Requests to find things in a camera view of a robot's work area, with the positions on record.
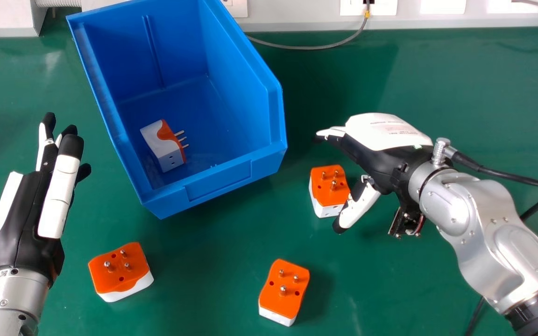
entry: robotic arm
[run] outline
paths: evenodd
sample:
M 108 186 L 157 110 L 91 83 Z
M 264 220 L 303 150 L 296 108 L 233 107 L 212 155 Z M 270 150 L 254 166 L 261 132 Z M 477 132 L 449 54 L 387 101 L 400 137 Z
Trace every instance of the robotic arm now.
M 0 336 L 35 336 L 49 289 L 62 271 L 60 240 L 77 183 L 84 141 L 70 125 L 53 138 L 56 119 L 39 125 L 36 169 L 9 174 L 0 199 Z
M 503 185 L 461 173 L 452 162 L 476 170 L 482 166 L 451 147 L 449 140 L 440 138 L 433 146 L 394 115 L 355 115 L 346 126 L 320 130 L 316 136 L 367 172 L 333 222 L 335 232 L 352 227 L 380 195 L 395 193 L 400 208 L 391 236 L 419 236 L 425 219 L 432 221 L 454 248 L 467 283 L 517 334 L 538 335 L 538 236 L 523 223 L 525 215 L 538 208 L 521 218 Z M 521 178 L 495 173 L 514 181 Z

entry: blue storage container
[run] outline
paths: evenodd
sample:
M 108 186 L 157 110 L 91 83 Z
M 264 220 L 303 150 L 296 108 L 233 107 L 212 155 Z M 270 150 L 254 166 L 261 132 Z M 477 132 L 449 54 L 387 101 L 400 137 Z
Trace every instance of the blue storage container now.
M 113 146 L 157 217 L 277 172 L 282 88 L 220 0 L 133 0 L 68 23 Z M 188 136 L 187 163 L 167 173 L 140 133 L 159 119 Z

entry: electrical socket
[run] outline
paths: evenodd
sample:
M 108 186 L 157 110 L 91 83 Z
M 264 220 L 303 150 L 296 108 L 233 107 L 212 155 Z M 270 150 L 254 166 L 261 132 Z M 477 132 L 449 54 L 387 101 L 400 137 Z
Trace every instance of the electrical socket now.
M 512 0 L 488 0 L 488 14 L 536 14 L 538 6 L 512 2 Z
M 248 0 L 220 0 L 232 17 L 248 17 Z
M 397 0 L 368 0 L 371 15 L 396 15 Z M 365 14 L 367 0 L 340 0 L 340 16 Z
M 463 14 L 466 0 L 421 0 L 421 14 Z

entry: black cable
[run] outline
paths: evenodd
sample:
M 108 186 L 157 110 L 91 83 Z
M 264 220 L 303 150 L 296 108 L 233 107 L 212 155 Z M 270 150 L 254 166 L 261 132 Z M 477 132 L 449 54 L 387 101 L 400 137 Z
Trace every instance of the black cable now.
M 516 174 L 510 174 L 510 173 L 506 173 L 506 172 L 500 172 L 499 170 L 493 170 L 493 169 L 487 168 L 485 166 L 482 166 L 481 164 L 478 164 L 476 161 L 472 160 L 470 157 L 468 157 L 467 155 L 464 155 L 464 154 L 462 154 L 460 152 L 454 153 L 454 155 L 452 155 L 452 157 L 451 157 L 451 160 L 454 161 L 454 162 L 457 162 L 459 164 L 462 164 L 463 166 L 471 168 L 472 170 L 474 170 L 476 172 L 479 172 L 479 173 L 487 174 L 489 176 L 494 176 L 496 178 L 507 179 L 507 180 L 510 180 L 510 181 L 515 181 L 515 182 L 518 182 L 518 183 L 524 183 L 524 184 L 527 184 L 527 185 L 532 185 L 534 187 L 538 187 L 538 180 L 536 180 L 536 179 L 531 179 L 531 178 L 527 178 L 525 176 L 520 176 L 520 175 L 516 175 Z M 534 215 L 534 213 L 536 213 L 537 211 L 538 211 L 538 202 L 536 202 L 536 204 L 531 206 L 522 215 L 520 215 L 520 219 L 525 221 L 526 219 L 528 219 L 529 217 Z M 476 308 L 474 308 L 474 311 L 472 312 L 472 317 L 470 318 L 469 325 L 466 328 L 465 336 L 470 336 L 472 334 L 474 328 L 476 327 L 476 323 L 477 323 L 477 320 L 478 320 L 478 317 L 479 317 L 479 313 L 481 312 L 481 309 L 483 307 L 484 302 L 485 302 L 485 298 L 483 296 L 481 296 L 481 299 L 479 300 L 479 303 L 476 305 Z

